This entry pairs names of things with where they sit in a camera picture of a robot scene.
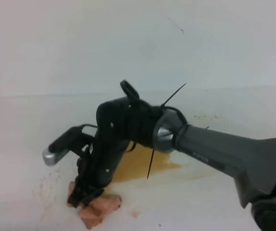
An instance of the dark gray arm segment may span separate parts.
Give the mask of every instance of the dark gray arm segment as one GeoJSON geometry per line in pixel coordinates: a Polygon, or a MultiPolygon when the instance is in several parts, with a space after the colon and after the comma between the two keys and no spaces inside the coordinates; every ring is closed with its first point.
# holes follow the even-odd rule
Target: dark gray arm segment
{"type": "MultiPolygon", "coordinates": [[[[166,112],[163,117],[154,135],[163,128],[171,131],[174,149],[233,177],[243,207],[272,194],[276,187],[276,138],[254,140],[191,125],[171,128],[180,124],[176,114],[166,112]]],[[[154,139],[154,147],[163,151],[160,140],[154,139]]]]}

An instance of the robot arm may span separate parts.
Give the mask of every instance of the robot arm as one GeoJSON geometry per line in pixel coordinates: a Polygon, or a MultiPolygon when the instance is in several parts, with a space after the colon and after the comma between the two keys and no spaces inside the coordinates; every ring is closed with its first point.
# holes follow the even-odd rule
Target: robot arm
{"type": "Polygon", "coordinates": [[[43,153],[56,164],[69,150],[79,155],[78,176],[68,203],[88,205],[100,196],[130,141],[156,151],[183,152],[235,179],[242,207],[252,203],[252,215],[263,231],[276,230],[276,138],[253,140],[187,124],[172,107],[150,106],[126,81],[127,97],[101,104],[95,137],[73,127],[43,153]],[[86,144],[89,147],[81,151],[86,144]]]}

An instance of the white wall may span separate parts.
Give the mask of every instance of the white wall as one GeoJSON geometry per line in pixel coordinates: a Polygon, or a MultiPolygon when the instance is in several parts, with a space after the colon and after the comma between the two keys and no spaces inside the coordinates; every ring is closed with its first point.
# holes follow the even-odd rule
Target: white wall
{"type": "Polygon", "coordinates": [[[276,85],[276,1],[0,0],[0,96],[119,91],[124,78],[276,85]]]}

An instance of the black loop handle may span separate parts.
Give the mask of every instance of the black loop handle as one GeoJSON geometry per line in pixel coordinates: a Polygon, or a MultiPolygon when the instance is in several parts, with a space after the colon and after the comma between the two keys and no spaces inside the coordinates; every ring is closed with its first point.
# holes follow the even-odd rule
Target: black loop handle
{"type": "Polygon", "coordinates": [[[139,101],[139,94],[138,92],[130,85],[126,80],[123,80],[121,83],[121,88],[124,93],[127,95],[128,99],[132,102],[139,101]]]}

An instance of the brown liquid spill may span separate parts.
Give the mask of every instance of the brown liquid spill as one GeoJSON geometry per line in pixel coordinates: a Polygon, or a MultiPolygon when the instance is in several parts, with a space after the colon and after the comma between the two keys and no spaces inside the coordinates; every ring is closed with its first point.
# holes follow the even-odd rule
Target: brown liquid spill
{"type": "MultiPolygon", "coordinates": [[[[146,178],[148,175],[152,150],[141,145],[125,153],[116,169],[112,182],[124,182],[139,178],[146,178]]],[[[168,169],[179,168],[181,165],[170,162],[170,154],[159,152],[154,153],[150,176],[168,169]]]]}
{"type": "Polygon", "coordinates": [[[139,216],[139,212],[134,211],[134,212],[131,213],[131,216],[132,216],[133,218],[137,218],[137,217],[139,216]]]}

